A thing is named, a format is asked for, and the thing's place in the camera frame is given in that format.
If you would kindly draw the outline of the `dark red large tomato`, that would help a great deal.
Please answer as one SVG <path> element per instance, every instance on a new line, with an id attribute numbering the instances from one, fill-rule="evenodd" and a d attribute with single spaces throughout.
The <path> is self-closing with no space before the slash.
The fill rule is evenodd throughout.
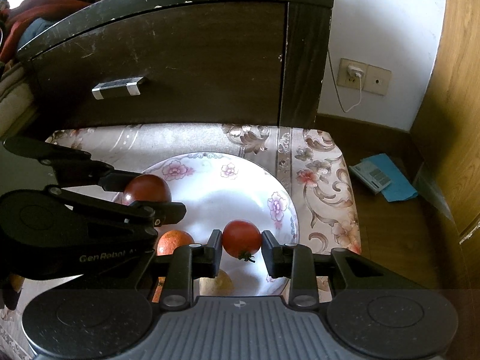
<path id="1" fill-rule="evenodd" d="M 171 202 L 172 195 L 168 184 L 160 177 L 143 174 L 134 178 L 125 188 L 122 203 L 126 206 L 137 201 L 166 203 Z"/>

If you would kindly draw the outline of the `red-orange round fruit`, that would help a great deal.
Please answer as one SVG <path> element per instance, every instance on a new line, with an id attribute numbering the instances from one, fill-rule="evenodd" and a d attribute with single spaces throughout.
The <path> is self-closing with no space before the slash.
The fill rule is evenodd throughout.
<path id="1" fill-rule="evenodd" d="M 194 239 L 189 233 L 181 230 L 170 230 L 160 237 L 156 254 L 158 256 L 173 254 L 176 248 L 193 243 Z"/>

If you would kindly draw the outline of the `pale brown longan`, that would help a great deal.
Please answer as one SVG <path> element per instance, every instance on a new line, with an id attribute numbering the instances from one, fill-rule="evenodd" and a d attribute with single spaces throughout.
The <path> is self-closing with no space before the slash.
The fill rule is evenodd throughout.
<path id="1" fill-rule="evenodd" d="M 230 276 L 223 270 L 219 270 L 215 278 L 215 291 L 217 296 L 227 297 L 233 293 L 234 286 Z"/>

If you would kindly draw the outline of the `small red tomato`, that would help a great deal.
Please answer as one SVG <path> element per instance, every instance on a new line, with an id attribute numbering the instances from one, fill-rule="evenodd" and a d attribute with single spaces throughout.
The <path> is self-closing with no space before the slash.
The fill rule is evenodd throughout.
<path id="1" fill-rule="evenodd" d="M 224 227 L 222 246 L 231 257 L 253 263 L 262 246 L 262 236 L 252 222 L 233 220 Z"/>

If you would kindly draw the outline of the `white floral plate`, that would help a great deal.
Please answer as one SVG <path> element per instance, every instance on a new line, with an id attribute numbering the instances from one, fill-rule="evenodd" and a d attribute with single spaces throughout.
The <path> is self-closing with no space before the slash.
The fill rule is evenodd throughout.
<path id="1" fill-rule="evenodd" d="M 233 220 L 252 222 L 261 232 L 270 230 L 281 244 L 296 243 L 299 222 L 294 203 L 283 185 L 267 170 L 231 154 L 199 152 L 178 155 L 145 169 L 163 178 L 172 200 L 183 203 L 185 217 L 163 226 L 159 234 L 178 229 L 206 244 L 213 229 Z M 233 282 L 231 296 L 280 295 L 286 278 L 273 279 L 261 251 L 245 262 L 222 251 L 220 269 Z"/>

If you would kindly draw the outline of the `grey-brown mattress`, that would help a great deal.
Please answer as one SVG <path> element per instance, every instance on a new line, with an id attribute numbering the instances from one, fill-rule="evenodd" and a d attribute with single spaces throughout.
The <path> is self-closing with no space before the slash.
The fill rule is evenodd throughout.
<path id="1" fill-rule="evenodd" d="M 24 67 L 16 63 L 1 76 L 0 133 L 4 136 L 33 100 Z"/>

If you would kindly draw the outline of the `floral beige tablecloth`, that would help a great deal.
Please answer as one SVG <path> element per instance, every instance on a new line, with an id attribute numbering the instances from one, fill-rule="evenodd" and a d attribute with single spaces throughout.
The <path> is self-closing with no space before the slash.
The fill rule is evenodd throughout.
<path id="1" fill-rule="evenodd" d="M 360 249 L 360 233 L 347 165 L 328 133 L 292 127 L 165 124 L 99 127 L 55 133 L 52 142 L 85 150 L 94 159 L 144 172 L 168 158 L 209 152 L 261 166 L 285 188 L 298 219 L 298 243 L 316 253 Z M 281 309 L 280 295 L 212 300 L 208 281 L 193 291 L 200 304 L 184 320 L 158 328 L 142 359 L 342 359 L 335 345 L 315 343 L 308 318 Z"/>

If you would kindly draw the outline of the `blue booklet on floor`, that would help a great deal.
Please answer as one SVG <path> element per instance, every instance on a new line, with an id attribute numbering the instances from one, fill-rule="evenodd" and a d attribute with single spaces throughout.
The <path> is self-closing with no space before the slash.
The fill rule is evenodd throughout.
<path id="1" fill-rule="evenodd" d="M 404 202 L 418 194 L 386 154 L 363 158 L 358 164 L 349 166 L 349 171 L 389 203 Z"/>

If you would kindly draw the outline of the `red blanket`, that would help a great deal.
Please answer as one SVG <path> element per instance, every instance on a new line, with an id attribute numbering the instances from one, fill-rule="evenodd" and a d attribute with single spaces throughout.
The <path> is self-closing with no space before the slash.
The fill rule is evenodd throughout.
<path id="1" fill-rule="evenodd" d="M 1 47 L 1 61 L 8 63 L 18 50 L 20 38 L 36 19 L 59 21 L 89 6 L 80 0 L 24 0 L 18 7 L 1 8 L 6 40 Z"/>

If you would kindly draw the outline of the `dark wooden nightstand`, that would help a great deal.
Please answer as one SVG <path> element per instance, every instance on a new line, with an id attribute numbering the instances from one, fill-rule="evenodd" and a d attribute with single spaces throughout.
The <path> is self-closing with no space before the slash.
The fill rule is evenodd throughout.
<path id="1" fill-rule="evenodd" d="M 207 122 L 311 127 L 334 0 L 102 0 L 19 50 L 48 128 Z M 97 84 L 144 77 L 141 94 Z"/>

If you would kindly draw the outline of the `wooden wardrobe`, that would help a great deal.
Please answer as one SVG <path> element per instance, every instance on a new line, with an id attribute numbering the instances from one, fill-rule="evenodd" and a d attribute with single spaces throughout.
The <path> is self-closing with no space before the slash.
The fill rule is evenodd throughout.
<path id="1" fill-rule="evenodd" d="M 439 49 L 412 135 L 456 228 L 471 289 L 479 288 L 479 0 L 446 0 Z"/>

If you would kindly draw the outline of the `wall power socket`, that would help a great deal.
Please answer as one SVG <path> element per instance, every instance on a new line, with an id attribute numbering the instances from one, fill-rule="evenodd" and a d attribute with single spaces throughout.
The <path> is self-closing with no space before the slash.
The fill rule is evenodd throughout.
<path id="1" fill-rule="evenodd" d="M 392 72 L 382 67 L 341 58 L 337 70 L 337 86 L 362 89 L 367 93 L 386 96 Z"/>

